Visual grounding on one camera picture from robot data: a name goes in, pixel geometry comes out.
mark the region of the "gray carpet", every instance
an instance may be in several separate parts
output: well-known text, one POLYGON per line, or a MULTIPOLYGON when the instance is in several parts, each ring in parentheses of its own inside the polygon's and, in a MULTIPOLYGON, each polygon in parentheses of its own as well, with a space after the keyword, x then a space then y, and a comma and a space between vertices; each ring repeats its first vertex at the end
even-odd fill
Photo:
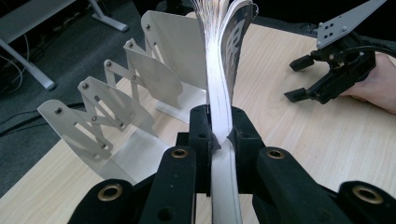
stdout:
MULTIPOLYGON (((130 0, 106 1, 106 6, 113 18, 126 23, 130 30, 121 33, 108 27, 93 19, 92 10, 88 9, 86 14, 73 20, 62 31, 61 35, 45 49, 43 58, 35 63, 57 83, 57 88, 46 91, 25 72, 18 91, 0 96, 0 122, 21 112, 35 111, 49 99, 58 99, 67 105, 81 102, 77 90, 78 83, 87 76, 105 80, 103 62, 106 59, 127 66, 123 44, 132 37, 139 46, 143 47, 144 44, 140 16, 130 0)), ((289 24, 259 17, 254 22, 301 35, 315 36, 316 27, 311 24, 289 24)), ((37 113, 17 116, 0 124, 0 131, 35 115, 37 113)), ((43 119, 26 127, 32 128, 19 130, 0 138, 0 197, 60 140, 43 119)))

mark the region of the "hand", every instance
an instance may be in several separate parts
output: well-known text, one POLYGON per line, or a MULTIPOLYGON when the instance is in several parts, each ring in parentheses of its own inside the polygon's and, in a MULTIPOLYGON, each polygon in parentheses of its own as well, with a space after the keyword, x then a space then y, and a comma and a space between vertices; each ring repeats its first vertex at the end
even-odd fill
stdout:
POLYGON ((340 95, 368 101, 396 114, 396 66, 385 54, 376 54, 375 60, 376 67, 369 76, 340 95))

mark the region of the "wooden tabletop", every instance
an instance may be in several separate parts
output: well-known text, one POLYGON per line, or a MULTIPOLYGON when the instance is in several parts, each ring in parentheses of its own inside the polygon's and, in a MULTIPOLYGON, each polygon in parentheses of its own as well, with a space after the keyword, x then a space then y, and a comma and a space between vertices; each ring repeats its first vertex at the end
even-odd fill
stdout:
MULTIPOLYGON (((338 190, 360 180, 396 197, 396 116, 349 97, 326 105, 290 103, 283 95, 310 87, 329 66, 316 63, 293 72, 289 63, 315 48, 316 39, 251 25, 242 47, 233 105, 247 112, 267 146, 282 147, 320 184, 338 190)), ((118 87, 127 89, 122 80, 118 87)), ((141 89, 142 105, 156 119, 154 130, 169 146, 188 125, 154 109, 141 89)), ((115 148, 132 131, 113 136, 115 148)), ((66 223, 90 188, 103 179, 61 140, 0 200, 0 223, 66 223)), ((250 196, 241 196, 245 223, 255 223, 250 196)), ((210 223, 210 200, 198 196, 197 223, 210 223)))

